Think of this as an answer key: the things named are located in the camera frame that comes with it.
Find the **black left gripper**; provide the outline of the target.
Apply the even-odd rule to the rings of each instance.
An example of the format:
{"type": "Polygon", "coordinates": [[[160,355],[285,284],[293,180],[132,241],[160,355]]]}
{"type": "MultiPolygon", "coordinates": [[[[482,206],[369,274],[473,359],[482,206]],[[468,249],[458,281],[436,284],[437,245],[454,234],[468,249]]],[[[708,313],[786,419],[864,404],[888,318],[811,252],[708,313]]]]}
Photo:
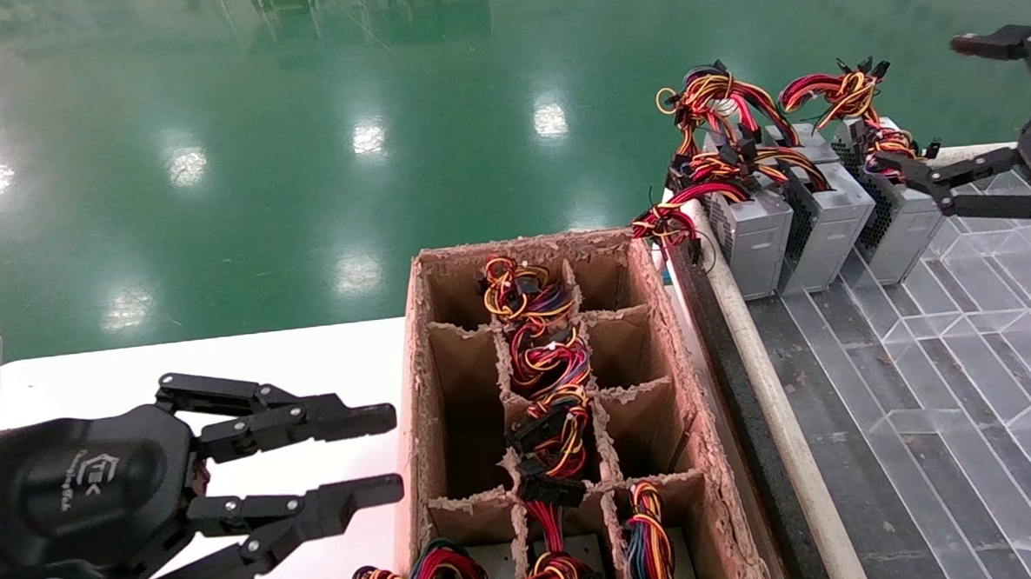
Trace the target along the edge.
{"type": "Polygon", "coordinates": [[[158,388],[160,409],[0,430],[0,579],[145,579],[195,534],[245,540],[155,579],[256,579],[302,544],[343,535],[359,510],[404,496],[402,478],[390,473],[305,495],[198,497],[205,485],[196,446],[228,463],[386,434],[397,410],[181,373],[165,374],[158,388]],[[195,446],[191,427],[163,410],[222,421],[204,425],[195,446]]]}

